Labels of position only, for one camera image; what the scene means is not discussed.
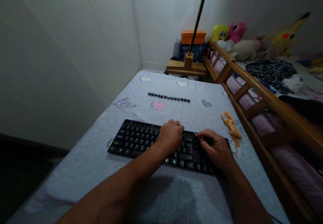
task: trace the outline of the spongebob plush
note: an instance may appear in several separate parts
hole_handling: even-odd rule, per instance
[[[306,21],[306,19],[309,16],[310,16],[310,12],[307,12],[292,26],[291,29],[279,32],[278,34],[270,38],[274,48],[276,48],[279,51],[279,54],[282,54],[285,56],[290,56],[292,54],[290,46],[293,44],[295,40],[295,32],[304,23],[304,21]]]
[[[229,28],[225,25],[217,25],[212,31],[212,41],[216,42],[219,40],[225,41],[229,35]]]

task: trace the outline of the black keyboard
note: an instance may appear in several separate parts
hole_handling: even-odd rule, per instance
[[[136,158],[158,139],[161,126],[128,120],[122,124],[108,153]],[[182,144],[163,165],[223,176],[223,172],[209,160],[194,132],[183,131]]]

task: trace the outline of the hand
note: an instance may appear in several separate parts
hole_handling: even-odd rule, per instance
[[[197,134],[200,144],[207,153],[209,159],[224,172],[235,168],[237,164],[226,140],[223,136],[216,134],[210,129],[206,129]],[[209,145],[203,137],[213,138],[213,145]]]
[[[159,147],[165,158],[174,153],[181,145],[183,130],[184,126],[179,121],[174,122],[172,119],[161,127],[155,145]]]

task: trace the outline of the white wall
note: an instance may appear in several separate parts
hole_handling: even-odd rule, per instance
[[[0,133],[70,149],[141,66],[131,0],[1,0]]]
[[[133,0],[143,66],[167,64],[182,30],[193,30],[201,0]],[[217,24],[247,24],[248,35],[272,35],[290,28],[305,12],[309,19],[296,34],[298,53],[322,52],[322,0],[205,0],[199,30],[211,35]]]

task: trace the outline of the pink plush toy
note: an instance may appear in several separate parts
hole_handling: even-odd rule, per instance
[[[247,30],[246,24],[239,22],[237,25],[231,25],[229,29],[229,40],[238,43]]]

